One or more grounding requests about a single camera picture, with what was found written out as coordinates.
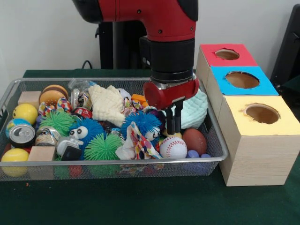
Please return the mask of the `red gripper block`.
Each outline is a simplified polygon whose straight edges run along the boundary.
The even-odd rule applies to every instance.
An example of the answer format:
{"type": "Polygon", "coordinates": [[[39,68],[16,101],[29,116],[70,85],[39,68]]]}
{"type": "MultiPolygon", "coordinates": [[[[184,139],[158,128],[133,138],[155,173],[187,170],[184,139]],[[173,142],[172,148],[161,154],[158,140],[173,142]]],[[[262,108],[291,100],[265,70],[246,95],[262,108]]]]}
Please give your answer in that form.
{"type": "Polygon", "coordinates": [[[169,135],[181,130],[181,110],[183,101],[196,95],[199,89],[199,80],[195,74],[191,79],[179,83],[159,83],[150,80],[143,85],[143,94],[149,104],[159,110],[165,109],[166,129],[169,135]],[[175,115],[171,107],[175,104],[175,115]]]}

